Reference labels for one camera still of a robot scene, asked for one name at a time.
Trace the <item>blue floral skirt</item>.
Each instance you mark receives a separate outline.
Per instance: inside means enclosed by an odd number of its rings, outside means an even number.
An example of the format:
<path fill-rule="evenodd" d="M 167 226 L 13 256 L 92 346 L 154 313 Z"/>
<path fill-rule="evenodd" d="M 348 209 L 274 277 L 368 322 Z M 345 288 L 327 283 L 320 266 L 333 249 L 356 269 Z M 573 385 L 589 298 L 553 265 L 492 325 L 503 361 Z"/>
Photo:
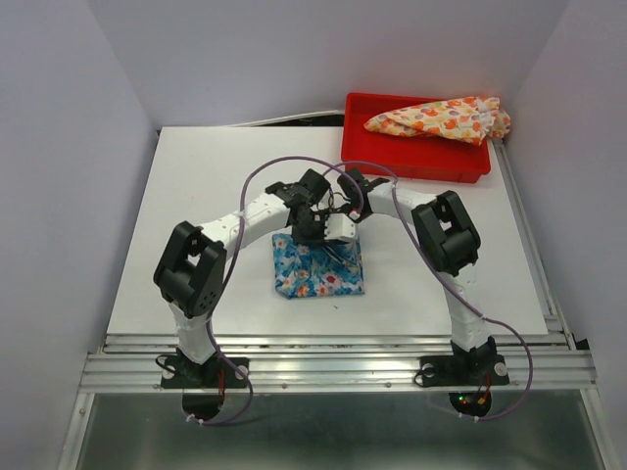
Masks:
<path fill-rule="evenodd" d="M 364 294 L 360 240 L 321 245 L 296 243 L 289 234 L 271 238 L 274 289 L 285 299 Z"/>

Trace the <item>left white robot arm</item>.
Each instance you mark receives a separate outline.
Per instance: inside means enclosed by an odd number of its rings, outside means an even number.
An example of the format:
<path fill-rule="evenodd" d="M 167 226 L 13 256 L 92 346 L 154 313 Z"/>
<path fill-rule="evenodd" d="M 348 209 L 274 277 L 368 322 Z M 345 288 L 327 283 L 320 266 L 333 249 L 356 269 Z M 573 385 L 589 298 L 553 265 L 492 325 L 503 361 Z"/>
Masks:
<path fill-rule="evenodd" d="M 156 360 L 164 387 L 211 387 L 224 378 L 227 365 L 207 327 L 234 270 L 236 252 L 285 227 L 322 240 L 328 211 L 313 207 L 329 189 L 329 181 L 309 169 L 295 183 L 268 186 L 238 211 L 202 225 L 182 221 L 173 228 L 153 277 L 178 337 L 176 353 Z"/>

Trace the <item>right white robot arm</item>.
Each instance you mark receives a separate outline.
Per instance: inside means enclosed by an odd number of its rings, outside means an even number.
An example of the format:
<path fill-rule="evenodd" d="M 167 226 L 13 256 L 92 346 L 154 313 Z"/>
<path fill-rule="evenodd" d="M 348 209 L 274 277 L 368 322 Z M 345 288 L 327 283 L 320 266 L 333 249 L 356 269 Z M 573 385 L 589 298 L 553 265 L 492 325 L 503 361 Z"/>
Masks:
<path fill-rule="evenodd" d="M 422 385 L 471 386 L 488 379 L 497 349 L 477 297 L 475 264 L 481 239 L 459 195 L 420 193 L 398 186 L 398 179 L 366 179 L 351 168 L 337 179 L 360 219 L 373 214 L 397 218 L 427 268 L 441 283 L 451 319 L 450 355 L 420 360 Z"/>

